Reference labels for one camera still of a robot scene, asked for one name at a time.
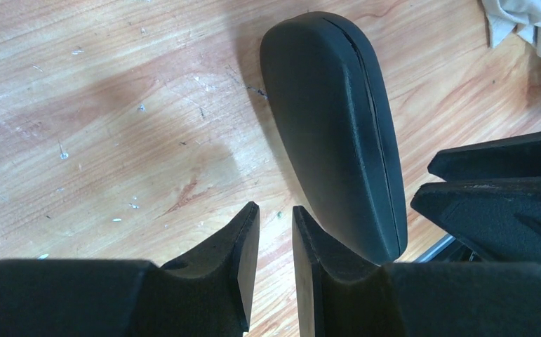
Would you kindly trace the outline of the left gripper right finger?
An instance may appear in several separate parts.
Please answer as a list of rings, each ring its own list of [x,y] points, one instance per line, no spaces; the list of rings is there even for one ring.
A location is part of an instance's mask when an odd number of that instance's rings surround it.
[[[541,336],[541,264],[374,265],[293,209],[301,336]]]

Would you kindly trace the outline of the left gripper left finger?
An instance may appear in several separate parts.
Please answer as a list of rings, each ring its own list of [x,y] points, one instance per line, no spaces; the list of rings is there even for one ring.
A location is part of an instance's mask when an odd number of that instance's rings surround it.
[[[163,265],[0,260],[0,336],[242,336],[250,328],[260,214]]]

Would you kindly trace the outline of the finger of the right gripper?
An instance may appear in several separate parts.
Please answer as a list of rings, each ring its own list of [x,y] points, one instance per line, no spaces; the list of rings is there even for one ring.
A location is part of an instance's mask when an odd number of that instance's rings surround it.
[[[427,169],[445,181],[541,177],[541,131],[441,150]]]
[[[484,260],[541,263],[541,177],[427,183],[410,205]]]

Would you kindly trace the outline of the black glasses case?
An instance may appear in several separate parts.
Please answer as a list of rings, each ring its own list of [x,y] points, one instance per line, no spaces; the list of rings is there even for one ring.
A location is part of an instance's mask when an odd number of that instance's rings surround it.
[[[408,244],[399,149],[384,79],[350,20],[309,12],[262,38],[260,66],[276,127],[316,219],[381,265]]]

